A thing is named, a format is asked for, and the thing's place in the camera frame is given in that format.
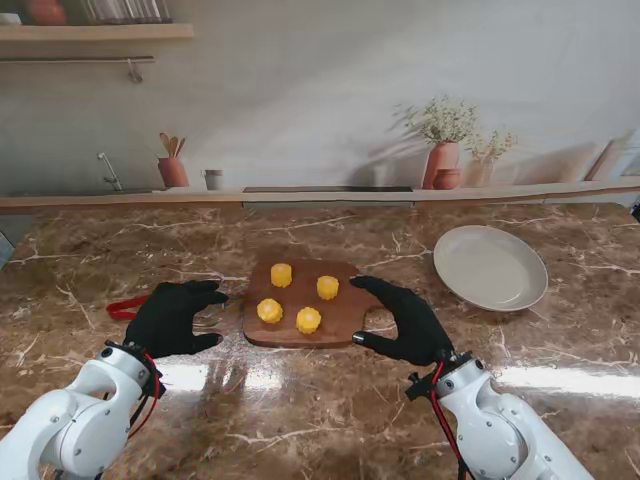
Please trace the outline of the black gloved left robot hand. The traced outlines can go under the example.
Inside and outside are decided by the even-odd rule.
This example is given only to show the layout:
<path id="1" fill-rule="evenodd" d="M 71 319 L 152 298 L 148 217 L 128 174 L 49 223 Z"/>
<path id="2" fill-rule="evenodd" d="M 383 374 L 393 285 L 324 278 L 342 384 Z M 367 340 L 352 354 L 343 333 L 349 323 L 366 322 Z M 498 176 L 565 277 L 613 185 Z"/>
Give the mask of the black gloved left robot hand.
<path id="1" fill-rule="evenodd" d="M 219 291 L 215 281 L 163 282 L 129 323 L 123 344 L 139 346 L 153 359 L 194 355 L 212 348 L 223 337 L 217 333 L 195 335 L 194 316 L 227 300 L 228 296 Z"/>

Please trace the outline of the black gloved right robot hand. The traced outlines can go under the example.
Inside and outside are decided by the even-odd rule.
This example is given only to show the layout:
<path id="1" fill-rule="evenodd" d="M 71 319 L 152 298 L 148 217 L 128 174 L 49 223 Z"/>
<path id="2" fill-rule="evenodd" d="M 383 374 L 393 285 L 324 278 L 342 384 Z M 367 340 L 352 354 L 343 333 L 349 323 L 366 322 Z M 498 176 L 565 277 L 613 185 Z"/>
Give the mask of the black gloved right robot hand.
<path id="1" fill-rule="evenodd" d="M 355 276 L 350 283 L 374 295 L 393 315 L 397 329 L 395 339 L 357 331 L 352 335 L 354 344 L 415 366 L 429 366 L 454 354 L 454 346 L 433 310 L 412 290 L 373 276 Z"/>

